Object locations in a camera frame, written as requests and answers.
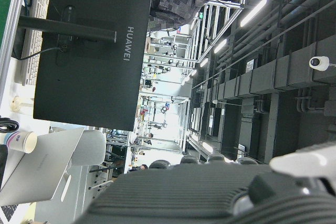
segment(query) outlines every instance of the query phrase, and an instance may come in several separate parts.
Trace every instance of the white keyboard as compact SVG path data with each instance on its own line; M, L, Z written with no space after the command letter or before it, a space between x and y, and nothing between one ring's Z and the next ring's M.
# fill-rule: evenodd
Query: white keyboard
M48 4L49 0L33 0L33 3L29 10L30 17L46 18L48 11ZM42 46L42 32L27 29L21 58L28 57L29 55L41 51L41 46ZM36 55L32 58L23 61L21 69L23 85L36 84L39 58L40 55Z

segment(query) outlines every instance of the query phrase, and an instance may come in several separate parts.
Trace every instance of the chair backrest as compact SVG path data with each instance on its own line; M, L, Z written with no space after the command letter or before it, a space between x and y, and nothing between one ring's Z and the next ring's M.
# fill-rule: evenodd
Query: chair backrest
M97 130L84 131L71 157L71 165L100 165L104 161L105 152L104 134Z

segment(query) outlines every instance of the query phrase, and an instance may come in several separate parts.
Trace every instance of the camouflage shirt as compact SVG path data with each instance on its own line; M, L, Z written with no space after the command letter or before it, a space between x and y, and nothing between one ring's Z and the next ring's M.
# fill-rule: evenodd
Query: camouflage shirt
M207 0L152 0L149 31L190 24Z

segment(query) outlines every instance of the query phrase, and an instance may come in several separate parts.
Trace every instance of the monitor back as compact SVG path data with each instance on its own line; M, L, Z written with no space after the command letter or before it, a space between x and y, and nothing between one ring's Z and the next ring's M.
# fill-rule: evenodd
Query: monitor back
M41 54L34 118L132 131L151 0L51 0L75 24L117 31L117 42L74 37L67 52ZM62 17L49 4L47 19ZM58 46L43 33L42 50Z

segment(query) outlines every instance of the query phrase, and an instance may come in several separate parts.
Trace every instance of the keyboard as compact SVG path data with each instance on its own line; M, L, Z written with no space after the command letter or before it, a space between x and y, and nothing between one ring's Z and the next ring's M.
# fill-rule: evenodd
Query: keyboard
M6 219L8 221L11 220L16 208L17 208L18 205L10 205L10 206L2 206L1 209L2 211L4 212L5 216L6 216Z
M48 4L49 0L33 0L29 10L30 16L45 19L47 17ZM21 58L41 51L41 46L42 32L27 29ZM39 57L40 55L36 55L23 61L21 68L23 85L36 85Z

